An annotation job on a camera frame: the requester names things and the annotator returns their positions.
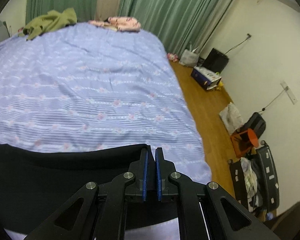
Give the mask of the olive green garment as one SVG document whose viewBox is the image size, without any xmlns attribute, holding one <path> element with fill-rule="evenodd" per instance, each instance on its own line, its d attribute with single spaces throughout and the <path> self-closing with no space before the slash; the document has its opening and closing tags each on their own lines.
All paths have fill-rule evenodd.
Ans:
<svg viewBox="0 0 300 240">
<path fill-rule="evenodd" d="M 45 15 L 32 19 L 18 33 L 19 37 L 27 37 L 26 40 L 33 40 L 45 33 L 57 31 L 69 25 L 77 23 L 77 15 L 74 8 L 67 8 L 63 12 L 50 10 Z"/>
</svg>

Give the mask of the grey plastic bag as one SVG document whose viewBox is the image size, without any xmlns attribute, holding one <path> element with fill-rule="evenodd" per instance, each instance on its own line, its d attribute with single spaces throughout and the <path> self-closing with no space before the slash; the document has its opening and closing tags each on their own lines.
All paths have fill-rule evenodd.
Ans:
<svg viewBox="0 0 300 240">
<path fill-rule="evenodd" d="M 238 108 L 231 102 L 220 111 L 219 117 L 222 120 L 229 135 L 240 129 L 244 125 L 243 118 Z"/>
</svg>

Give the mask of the orange stool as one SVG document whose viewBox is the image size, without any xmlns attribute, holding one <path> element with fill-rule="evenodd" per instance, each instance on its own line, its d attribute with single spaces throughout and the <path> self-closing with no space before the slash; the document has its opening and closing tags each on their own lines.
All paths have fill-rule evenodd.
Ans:
<svg viewBox="0 0 300 240">
<path fill-rule="evenodd" d="M 247 129 L 230 136 L 232 146 L 237 158 L 244 157 L 252 148 L 259 146 L 258 138 L 254 130 Z"/>
</svg>

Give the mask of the black open suitcase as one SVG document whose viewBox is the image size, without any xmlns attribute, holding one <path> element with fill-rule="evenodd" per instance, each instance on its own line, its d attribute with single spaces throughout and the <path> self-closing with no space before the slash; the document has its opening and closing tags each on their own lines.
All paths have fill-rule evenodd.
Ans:
<svg viewBox="0 0 300 240">
<path fill-rule="evenodd" d="M 271 212 L 280 204 L 279 181 L 269 145 L 261 141 L 254 154 L 228 160 L 235 198 L 249 212 Z"/>
</svg>

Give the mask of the white plastic bag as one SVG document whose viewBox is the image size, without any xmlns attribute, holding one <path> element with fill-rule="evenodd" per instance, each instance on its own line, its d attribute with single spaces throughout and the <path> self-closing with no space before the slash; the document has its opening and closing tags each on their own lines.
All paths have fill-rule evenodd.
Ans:
<svg viewBox="0 0 300 240">
<path fill-rule="evenodd" d="M 197 50 L 198 48 L 193 50 L 185 49 L 181 55 L 179 63 L 186 67 L 195 67 L 199 60 L 199 54 L 197 53 Z"/>
</svg>

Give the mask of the green curtain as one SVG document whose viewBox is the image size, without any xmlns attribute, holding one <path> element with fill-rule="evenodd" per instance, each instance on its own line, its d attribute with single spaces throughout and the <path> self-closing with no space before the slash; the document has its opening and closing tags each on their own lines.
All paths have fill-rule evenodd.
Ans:
<svg viewBox="0 0 300 240">
<path fill-rule="evenodd" d="M 97 0 L 27 0 L 26 20 L 50 10 L 74 8 L 80 22 L 94 20 Z M 234 0 L 121 0 L 117 16 L 136 18 L 169 53 L 204 45 Z"/>
</svg>

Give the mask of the lilac floral striped bed sheet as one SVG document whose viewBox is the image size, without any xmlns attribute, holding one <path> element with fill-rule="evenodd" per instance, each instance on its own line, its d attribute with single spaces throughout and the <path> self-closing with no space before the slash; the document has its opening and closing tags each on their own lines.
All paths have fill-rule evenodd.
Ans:
<svg viewBox="0 0 300 240">
<path fill-rule="evenodd" d="M 203 142 L 160 40 L 79 23 L 0 42 L 0 144 L 39 153 L 163 149 L 211 179 Z"/>
</svg>

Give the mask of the black pants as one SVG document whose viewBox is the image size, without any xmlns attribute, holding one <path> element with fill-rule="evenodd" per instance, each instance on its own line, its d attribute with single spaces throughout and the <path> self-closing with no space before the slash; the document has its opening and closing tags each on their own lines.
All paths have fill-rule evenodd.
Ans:
<svg viewBox="0 0 300 240">
<path fill-rule="evenodd" d="M 0 239 L 28 234 L 86 183 L 111 182 L 145 144 L 76 153 L 39 153 L 0 144 Z"/>
</svg>

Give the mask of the white wall power strip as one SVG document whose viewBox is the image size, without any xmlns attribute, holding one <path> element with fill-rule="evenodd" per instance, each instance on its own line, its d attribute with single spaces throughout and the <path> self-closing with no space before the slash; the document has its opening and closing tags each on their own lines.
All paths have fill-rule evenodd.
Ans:
<svg viewBox="0 0 300 240">
<path fill-rule="evenodd" d="M 289 85 L 287 85 L 287 83 L 285 81 L 282 81 L 280 83 L 280 85 L 282 86 L 283 90 L 285 91 L 285 93 L 288 95 L 290 101 L 292 102 L 292 104 L 296 104 L 298 102 L 297 98 L 295 97 L 294 93 L 292 92 L 291 88 L 289 87 Z"/>
</svg>

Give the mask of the blue white cardboard box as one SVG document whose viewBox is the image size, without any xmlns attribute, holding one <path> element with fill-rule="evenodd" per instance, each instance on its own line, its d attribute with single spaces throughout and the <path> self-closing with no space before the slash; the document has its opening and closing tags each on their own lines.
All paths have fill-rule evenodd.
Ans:
<svg viewBox="0 0 300 240">
<path fill-rule="evenodd" d="M 204 67 L 194 67 L 191 76 L 204 90 L 215 89 L 222 77 Z"/>
</svg>

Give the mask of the pink patterned garment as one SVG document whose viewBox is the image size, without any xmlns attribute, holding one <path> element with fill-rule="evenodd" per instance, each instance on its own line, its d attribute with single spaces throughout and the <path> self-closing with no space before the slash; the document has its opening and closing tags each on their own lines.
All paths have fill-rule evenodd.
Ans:
<svg viewBox="0 0 300 240">
<path fill-rule="evenodd" d="M 91 20 L 88 22 L 99 28 L 121 32 L 139 32 L 141 23 L 133 17 L 109 17 L 106 21 Z"/>
</svg>

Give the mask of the black speaker box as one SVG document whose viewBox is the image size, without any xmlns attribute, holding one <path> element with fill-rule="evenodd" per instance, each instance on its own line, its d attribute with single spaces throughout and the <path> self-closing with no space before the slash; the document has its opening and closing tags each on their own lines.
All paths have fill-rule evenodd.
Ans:
<svg viewBox="0 0 300 240">
<path fill-rule="evenodd" d="M 229 58 L 225 54 L 215 48 L 212 48 L 203 62 L 203 67 L 214 73 L 221 73 L 228 62 Z"/>
</svg>

